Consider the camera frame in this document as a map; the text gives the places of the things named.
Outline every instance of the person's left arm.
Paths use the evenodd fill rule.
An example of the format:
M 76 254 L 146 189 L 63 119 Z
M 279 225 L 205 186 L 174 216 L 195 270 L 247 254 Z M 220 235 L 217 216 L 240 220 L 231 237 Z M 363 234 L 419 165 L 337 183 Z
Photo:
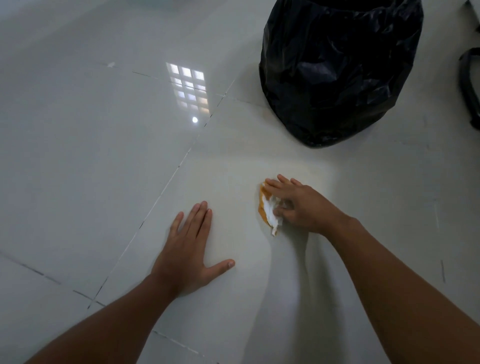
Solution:
M 191 293 L 235 265 L 229 259 L 206 268 L 205 245 L 212 222 L 207 202 L 196 204 L 179 231 L 183 213 L 142 283 L 53 340 L 27 364 L 136 363 L 155 322 L 180 294 Z

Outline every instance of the black handle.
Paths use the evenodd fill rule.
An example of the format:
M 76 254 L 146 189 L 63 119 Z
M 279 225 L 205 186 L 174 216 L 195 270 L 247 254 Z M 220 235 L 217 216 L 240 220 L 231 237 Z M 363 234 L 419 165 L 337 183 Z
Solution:
M 480 102 L 470 79 L 470 64 L 472 56 L 480 56 L 480 48 L 472 48 L 460 57 L 459 83 L 463 99 L 465 100 L 465 104 L 472 116 L 472 121 L 470 123 L 475 129 L 480 130 Z

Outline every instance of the black plastic object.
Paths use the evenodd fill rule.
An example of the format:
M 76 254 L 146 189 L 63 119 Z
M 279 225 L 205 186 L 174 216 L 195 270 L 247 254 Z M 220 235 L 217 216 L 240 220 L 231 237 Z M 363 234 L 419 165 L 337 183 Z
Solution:
M 460 90 L 462 91 L 465 104 L 472 116 L 471 124 L 475 129 L 480 130 L 480 102 L 473 89 L 472 81 L 470 80 L 470 64 L 472 56 L 480 56 L 480 48 L 472 48 L 465 52 L 460 58 Z
M 286 128 L 328 146 L 392 108 L 417 51 L 421 0 L 277 0 L 260 79 Z

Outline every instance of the person's right arm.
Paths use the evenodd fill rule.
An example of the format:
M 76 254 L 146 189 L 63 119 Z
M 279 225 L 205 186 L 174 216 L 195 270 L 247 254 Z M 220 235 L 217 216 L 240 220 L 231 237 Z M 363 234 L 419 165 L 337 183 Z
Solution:
M 381 245 L 354 218 L 295 179 L 266 189 L 292 202 L 275 211 L 325 236 L 342 258 L 393 363 L 480 363 L 480 326 Z

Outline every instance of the forearm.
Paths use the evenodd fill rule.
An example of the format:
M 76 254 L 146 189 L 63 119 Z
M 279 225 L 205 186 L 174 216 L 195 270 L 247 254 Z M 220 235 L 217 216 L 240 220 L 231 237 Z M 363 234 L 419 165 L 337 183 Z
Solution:
M 52 341 L 28 364 L 135 363 L 155 322 L 175 298 L 150 276 Z
M 327 238 L 393 363 L 480 361 L 480 327 L 358 221 L 349 219 Z

